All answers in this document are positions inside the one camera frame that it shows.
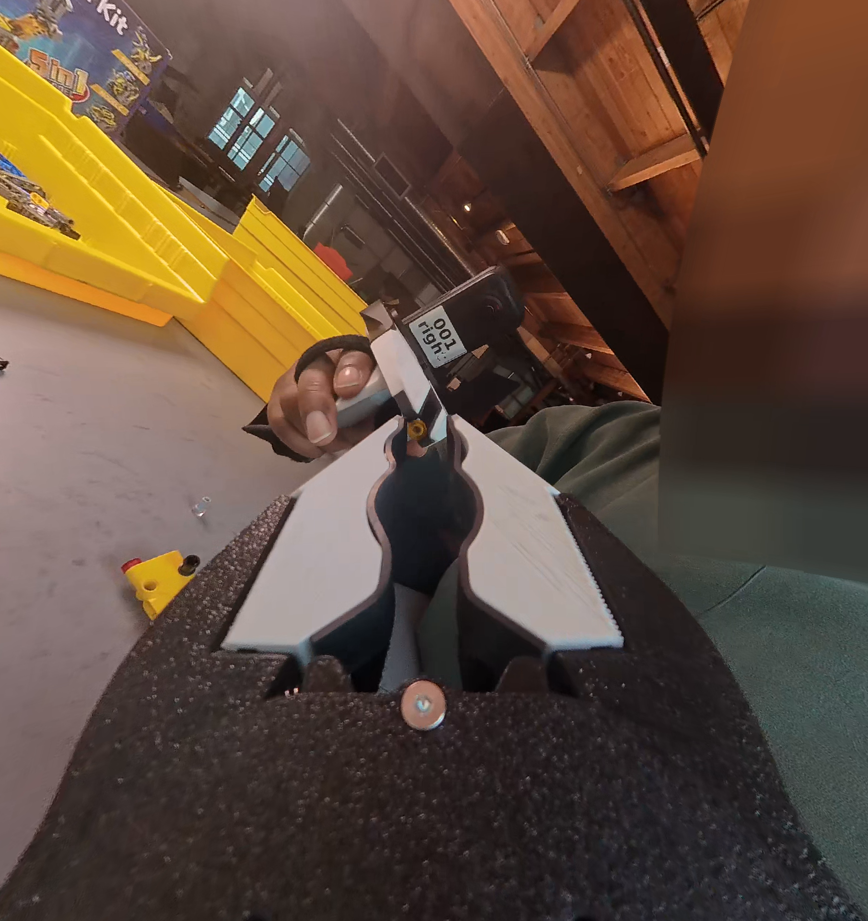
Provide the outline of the person's right hand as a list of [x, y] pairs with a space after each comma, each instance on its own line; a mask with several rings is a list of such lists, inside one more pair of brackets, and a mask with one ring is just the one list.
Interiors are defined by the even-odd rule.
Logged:
[[365, 419], [341, 427], [336, 404], [359, 396], [375, 367], [375, 359], [359, 351], [315, 355], [300, 375], [290, 370], [277, 381], [267, 403], [267, 423], [280, 442], [308, 461], [350, 449], [374, 424]]

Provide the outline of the heap of dark grey lego parts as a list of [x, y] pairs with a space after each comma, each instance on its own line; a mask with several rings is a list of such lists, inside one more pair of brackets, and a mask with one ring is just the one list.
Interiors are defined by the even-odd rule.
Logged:
[[80, 240], [72, 218], [56, 209], [44, 188], [30, 180], [10, 160], [0, 154], [0, 198], [13, 213], [55, 230], [70, 239]]

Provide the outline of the yellow parts bin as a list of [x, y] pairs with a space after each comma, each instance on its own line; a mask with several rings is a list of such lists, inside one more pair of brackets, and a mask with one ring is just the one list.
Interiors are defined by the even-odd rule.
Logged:
[[210, 301], [230, 256], [181, 201], [1, 46], [0, 154], [80, 235], [14, 213], [0, 196], [0, 273], [154, 325], [192, 319]]
[[191, 319], [178, 319], [199, 343], [266, 401], [278, 378], [316, 341], [287, 309], [268, 267], [251, 247], [176, 199], [224, 256], [209, 299]]
[[279, 302], [315, 339], [365, 336], [364, 302], [258, 198], [249, 201], [233, 238], [256, 256]]

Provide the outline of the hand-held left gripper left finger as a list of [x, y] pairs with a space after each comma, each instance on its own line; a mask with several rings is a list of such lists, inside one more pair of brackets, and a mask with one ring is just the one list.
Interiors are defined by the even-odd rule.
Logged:
[[223, 650], [385, 656], [394, 624], [392, 550], [375, 500], [404, 424], [389, 420], [291, 497]]

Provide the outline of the blue lego set box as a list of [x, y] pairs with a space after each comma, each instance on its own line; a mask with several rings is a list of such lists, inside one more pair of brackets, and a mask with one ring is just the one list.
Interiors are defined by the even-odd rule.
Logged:
[[112, 136], [172, 61], [126, 1], [0, 1], [0, 46]]

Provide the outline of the yellow lego beam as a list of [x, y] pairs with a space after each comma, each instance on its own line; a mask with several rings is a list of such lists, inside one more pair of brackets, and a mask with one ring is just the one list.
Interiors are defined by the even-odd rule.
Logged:
[[201, 565], [197, 555], [170, 551], [130, 569], [124, 576], [141, 603], [143, 612], [154, 622], [176, 595], [196, 575]]

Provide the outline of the person's green sweatshirt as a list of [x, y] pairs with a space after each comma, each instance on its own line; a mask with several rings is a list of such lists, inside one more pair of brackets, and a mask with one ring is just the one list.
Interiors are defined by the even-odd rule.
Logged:
[[462, 705], [411, 903], [438, 919], [868, 919], [868, 585], [658, 547], [658, 407], [562, 406], [489, 439], [599, 520], [623, 649]]

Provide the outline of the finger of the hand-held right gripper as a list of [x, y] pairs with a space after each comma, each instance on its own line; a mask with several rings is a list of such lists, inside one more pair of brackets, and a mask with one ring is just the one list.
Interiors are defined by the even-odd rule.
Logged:
[[450, 416], [435, 390], [428, 391], [423, 403], [423, 423], [427, 428], [423, 461], [448, 465], [452, 459]]
[[371, 352], [405, 421], [434, 425], [436, 391], [404, 336], [384, 332], [371, 340]]

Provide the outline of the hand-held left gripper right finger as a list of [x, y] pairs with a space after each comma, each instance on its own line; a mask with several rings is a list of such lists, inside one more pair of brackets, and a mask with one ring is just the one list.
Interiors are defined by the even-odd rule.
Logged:
[[472, 492], [459, 561], [462, 654], [621, 649], [622, 632], [566, 521], [562, 495], [458, 416], [456, 472]]

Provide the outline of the paned window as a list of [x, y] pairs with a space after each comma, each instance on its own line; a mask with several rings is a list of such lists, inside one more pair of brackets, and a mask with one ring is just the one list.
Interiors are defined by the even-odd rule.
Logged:
[[268, 194], [276, 186], [290, 192], [308, 171], [311, 159], [303, 138], [294, 130], [284, 134], [259, 173], [257, 187]]
[[233, 137], [244, 127], [255, 105], [248, 87], [240, 86], [208, 135], [208, 140], [221, 151], [226, 150]]
[[265, 144], [268, 136], [277, 123], [270, 110], [258, 108], [245, 121], [242, 130], [233, 140], [227, 151], [227, 157], [233, 166], [240, 170], [249, 167], [259, 149]]

